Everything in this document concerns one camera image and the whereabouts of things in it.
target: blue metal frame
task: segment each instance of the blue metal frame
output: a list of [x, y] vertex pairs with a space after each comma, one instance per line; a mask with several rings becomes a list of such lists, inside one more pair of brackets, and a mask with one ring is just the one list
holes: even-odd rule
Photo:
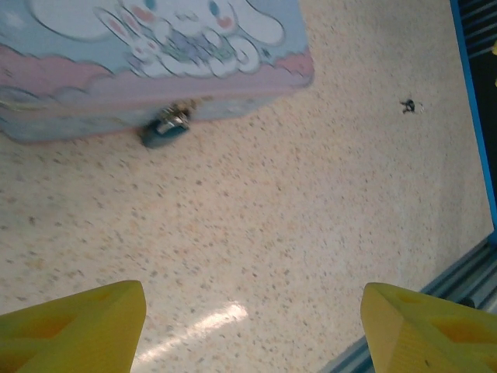
[[490, 167], [488, 166], [483, 131], [481, 130], [480, 115], [478, 113], [478, 104], [473, 86], [473, 78], [471, 76], [469, 56], [467, 55], [463, 23], [457, 0], [450, 0], [450, 6], [452, 7], [452, 16], [454, 18], [454, 25], [456, 26], [457, 43], [459, 44], [459, 51], [461, 53], [464, 80], [466, 81], [467, 96], [469, 99], [469, 106], [471, 108], [471, 116], [473, 117], [474, 133], [476, 135], [476, 142], [478, 143], [478, 150], [480, 152], [481, 167], [483, 168], [483, 177], [485, 179], [488, 202], [490, 204], [490, 213], [492, 214], [492, 221], [494, 224], [494, 232], [488, 237], [488, 240], [492, 244], [497, 244], [497, 232], [495, 231], [495, 225], [497, 223], [497, 203], [495, 202], [494, 187], [490, 176]]

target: cinnamoroll lunch box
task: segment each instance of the cinnamoroll lunch box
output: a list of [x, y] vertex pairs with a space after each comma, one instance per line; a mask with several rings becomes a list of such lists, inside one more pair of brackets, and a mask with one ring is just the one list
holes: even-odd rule
[[311, 84], [297, 0], [4, 0], [0, 129], [21, 142], [245, 115]]

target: speckled floor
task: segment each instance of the speckled floor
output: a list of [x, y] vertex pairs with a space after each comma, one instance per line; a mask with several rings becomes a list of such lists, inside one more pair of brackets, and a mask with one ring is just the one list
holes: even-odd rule
[[315, 84], [250, 117], [153, 152], [0, 138], [0, 313], [138, 279], [133, 372], [317, 371], [366, 282], [419, 289], [490, 233], [449, 2], [302, 8]]

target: black object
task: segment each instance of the black object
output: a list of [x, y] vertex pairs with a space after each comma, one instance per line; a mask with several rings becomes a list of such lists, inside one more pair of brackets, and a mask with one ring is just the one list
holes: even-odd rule
[[462, 298], [457, 304], [465, 305], [466, 307], [470, 307], [472, 309], [476, 309], [476, 304], [471, 298]]
[[403, 109], [402, 113], [414, 113], [416, 109], [416, 105], [414, 104], [414, 101], [411, 99], [408, 99], [407, 101], [402, 102], [401, 104], [405, 106]]

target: gray metal strip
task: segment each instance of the gray metal strip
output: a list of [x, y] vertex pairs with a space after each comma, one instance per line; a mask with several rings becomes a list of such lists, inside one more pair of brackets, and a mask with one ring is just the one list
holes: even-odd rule
[[[497, 254], [487, 240], [460, 258], [421, 292], [457, 302], [469, 294], [468, 288], [478, 299], [497, 312]], [[373, 362], [366, 338], [361, 338], [335, 360], [330, 361], [319, 373], [374, 373]]]

